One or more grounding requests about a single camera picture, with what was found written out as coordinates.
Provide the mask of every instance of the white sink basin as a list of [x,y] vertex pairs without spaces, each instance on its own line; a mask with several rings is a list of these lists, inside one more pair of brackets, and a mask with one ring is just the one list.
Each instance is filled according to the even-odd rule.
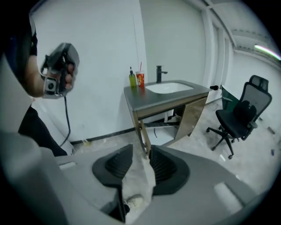
[[186,90],[193,89],[193,87],[190,87],[182,83],[157,83],[157,84],[146,86],[145,88],[158,94],[167,94],[167,93],[174,93],[178,91],[186,91]]

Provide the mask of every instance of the paper cup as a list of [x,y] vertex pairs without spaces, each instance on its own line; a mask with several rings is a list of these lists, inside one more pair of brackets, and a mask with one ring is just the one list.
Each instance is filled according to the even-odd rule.
[[136,72],[137,75],[137,84],[139,87],[144,87],[144,71]]

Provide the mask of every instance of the fluorescent light tube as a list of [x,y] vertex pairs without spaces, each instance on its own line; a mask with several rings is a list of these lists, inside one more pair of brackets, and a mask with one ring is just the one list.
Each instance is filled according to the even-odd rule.
[[281,57],[279,55],[277,55],[276,53],[274,53],[272,50],[269,50],[269,49],[267,49],[263,46],[257,45],[257,44],[255,45],[255,48],[260,51],[266,52],[267,54],[270,54],[271,56],[275,57],[278,60],[281,60]]

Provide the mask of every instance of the faucet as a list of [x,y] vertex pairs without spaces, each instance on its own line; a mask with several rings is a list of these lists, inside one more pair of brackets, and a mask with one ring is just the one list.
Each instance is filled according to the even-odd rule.
[[162,81],[162,73],[167,74],[168,72],[162,71],[162,66],[158,65],[156,66],[156,82],[161,83]]

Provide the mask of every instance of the soap bottle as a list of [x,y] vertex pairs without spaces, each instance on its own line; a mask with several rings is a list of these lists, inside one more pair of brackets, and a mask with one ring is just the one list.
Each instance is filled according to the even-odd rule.
[[130,80],[130,86],[131,86],[131,87],[136,87],[136,86],[137,86],[137,83],[136,83],[136,76],[134,75],[134,73],[133,73],[133,71],[132,71],[132,67],[130,67],[129,80]]

